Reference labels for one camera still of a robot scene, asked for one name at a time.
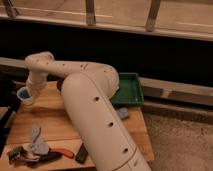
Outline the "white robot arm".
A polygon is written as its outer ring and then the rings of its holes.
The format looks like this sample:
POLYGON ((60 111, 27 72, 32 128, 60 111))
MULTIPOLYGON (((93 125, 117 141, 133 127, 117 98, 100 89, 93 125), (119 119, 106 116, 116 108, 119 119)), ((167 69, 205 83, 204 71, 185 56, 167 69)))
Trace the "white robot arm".
POLYGON ((49 52, 29 55, 25 64, 27 89, 34 97, 48 75, 64 79, 65 110, 98 171, 151 171, 110 102, 119 89, 116 69, 95 62, 57 61, 49 52))

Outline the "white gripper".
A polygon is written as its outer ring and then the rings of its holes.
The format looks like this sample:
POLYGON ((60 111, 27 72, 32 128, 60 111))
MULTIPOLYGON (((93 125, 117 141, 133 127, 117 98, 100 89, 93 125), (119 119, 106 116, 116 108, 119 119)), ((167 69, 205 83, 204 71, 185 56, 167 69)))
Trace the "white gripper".
POLYGON ((30 71, 27 81, 26 87, 30 94, 37 94, 42 89, 45 88, 47 84, 47 75, 40 72, 30 71))

